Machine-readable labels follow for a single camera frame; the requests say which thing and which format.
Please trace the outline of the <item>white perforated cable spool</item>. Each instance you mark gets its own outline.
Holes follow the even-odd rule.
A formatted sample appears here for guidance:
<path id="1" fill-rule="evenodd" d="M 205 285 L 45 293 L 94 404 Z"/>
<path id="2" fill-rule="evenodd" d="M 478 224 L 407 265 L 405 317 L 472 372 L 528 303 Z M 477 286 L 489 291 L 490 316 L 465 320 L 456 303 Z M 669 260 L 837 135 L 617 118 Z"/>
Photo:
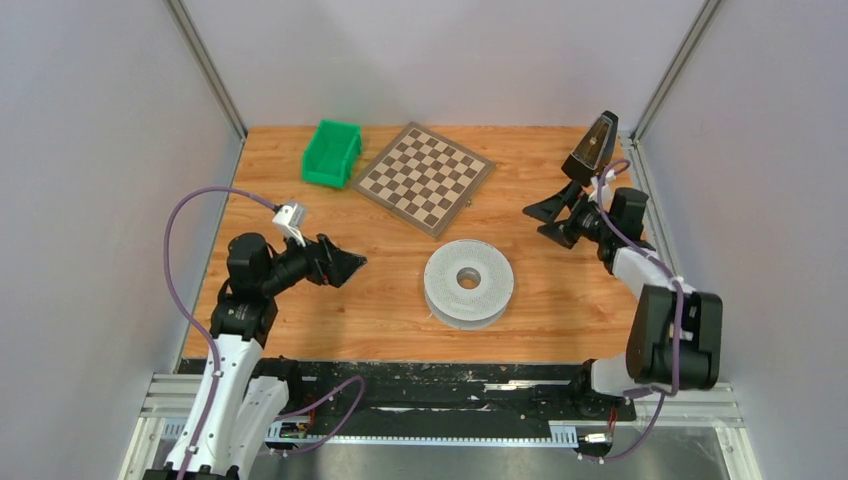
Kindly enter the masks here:
<path id="1" fill-rule="evenodd" d="M 439 247 L 423 271 L 431 314 L 459 330 L 489 327 L 506 311 L 515 288 L 513 269 L 494 246 L 473 239 Z"/>

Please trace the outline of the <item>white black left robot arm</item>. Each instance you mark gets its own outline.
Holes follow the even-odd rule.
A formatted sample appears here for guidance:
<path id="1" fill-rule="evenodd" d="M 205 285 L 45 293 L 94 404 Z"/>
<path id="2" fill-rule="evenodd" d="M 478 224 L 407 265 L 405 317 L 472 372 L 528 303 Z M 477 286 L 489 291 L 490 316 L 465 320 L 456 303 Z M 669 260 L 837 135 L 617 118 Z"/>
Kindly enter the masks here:
<path id="1" fill-rule="evenodd" d="M 245 479 L 277 416 L 306 399 L 300 365 L 263 355 L 278 313 L 275 298 L 301 280 L 342 287 L 365 256 L 344 251 L 324 234 L 277 253 L 259 233 L 228 245 L 228 278 L 208 331 L 211 344 L 186 424 L 164 464 L 147 479 Z"/>

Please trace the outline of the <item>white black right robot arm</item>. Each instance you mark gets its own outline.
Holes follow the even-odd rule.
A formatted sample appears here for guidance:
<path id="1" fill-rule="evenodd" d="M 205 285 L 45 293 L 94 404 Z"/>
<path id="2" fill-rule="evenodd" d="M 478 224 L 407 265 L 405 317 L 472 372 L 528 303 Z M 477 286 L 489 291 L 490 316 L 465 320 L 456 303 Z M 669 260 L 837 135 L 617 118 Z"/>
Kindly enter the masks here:
<path id="1" fill-rule="evenodd" d="M 568 249 L 581 239 L 597 246 L 607 272 L 624 283 L 637 308 L 624 353 L 585 363 L 571 403 L 596 417 L 611 397 L 709 390 L 719 377 L 723 302 L 676 276 L 642 240 L 648 195 L 621 187 L 604 209 L 576 181 L 523 209 L 541 221 L 538 233 Z"/>

